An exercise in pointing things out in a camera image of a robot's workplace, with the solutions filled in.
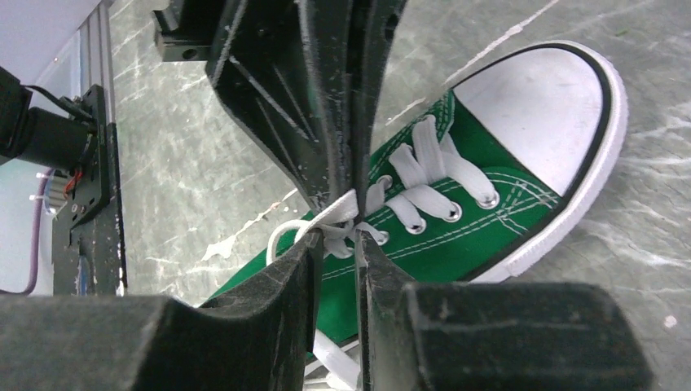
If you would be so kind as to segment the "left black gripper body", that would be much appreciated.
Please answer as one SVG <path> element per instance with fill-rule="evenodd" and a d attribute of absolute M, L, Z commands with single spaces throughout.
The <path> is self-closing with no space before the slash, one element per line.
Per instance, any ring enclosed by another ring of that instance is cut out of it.
<path fill-rule="evenodd" d="M 164 62 L 206 61 L 225 0 L 170 0 L 154 10 L 153 41 Z"/>

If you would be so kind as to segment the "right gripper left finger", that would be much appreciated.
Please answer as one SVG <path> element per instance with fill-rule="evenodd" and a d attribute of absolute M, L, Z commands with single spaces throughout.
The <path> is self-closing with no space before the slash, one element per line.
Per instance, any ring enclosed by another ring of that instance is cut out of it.
<path fill-rule="evenodd" d="M 299 390 L 323 235 L 201 308 L 172 297 L 1 299 L 4 390 Z"/>

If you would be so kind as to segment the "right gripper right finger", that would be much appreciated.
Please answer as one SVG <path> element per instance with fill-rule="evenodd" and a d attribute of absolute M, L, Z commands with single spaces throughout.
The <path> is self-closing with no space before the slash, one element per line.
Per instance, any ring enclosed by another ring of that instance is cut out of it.
<path fill-rule="evenodd" d="M 355 240 L 361 390 L 649 390 L 624 313 L 585 283 L 424 283 Z"/>

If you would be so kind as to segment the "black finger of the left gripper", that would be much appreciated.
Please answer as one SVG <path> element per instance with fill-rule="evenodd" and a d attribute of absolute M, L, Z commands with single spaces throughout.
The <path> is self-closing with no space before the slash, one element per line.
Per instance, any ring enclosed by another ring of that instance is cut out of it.
<path fill-rule="evenodd" d="M 226 1 L 206 72 L 221 105 L 314 211 L 350 188 L 349 1 Z"/>
<path fill-rule="evenodd" d="M 355 1 L 348 40 L 350 149 L 359 214 L 365 217 L 370 145 L 385 67 L 406 0 Z"/>

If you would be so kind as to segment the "green canvas sneaker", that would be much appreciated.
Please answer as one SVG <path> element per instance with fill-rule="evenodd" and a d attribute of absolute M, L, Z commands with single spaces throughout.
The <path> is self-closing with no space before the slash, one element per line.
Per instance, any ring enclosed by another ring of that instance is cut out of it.
<path fill-rule="evenodd" d="M 584 45 L 545 42 L 450 88 L 367 163 L 360 229 L 425 282 L 501 282 L 571 231 L 627 128 L 623 80 Z"/>

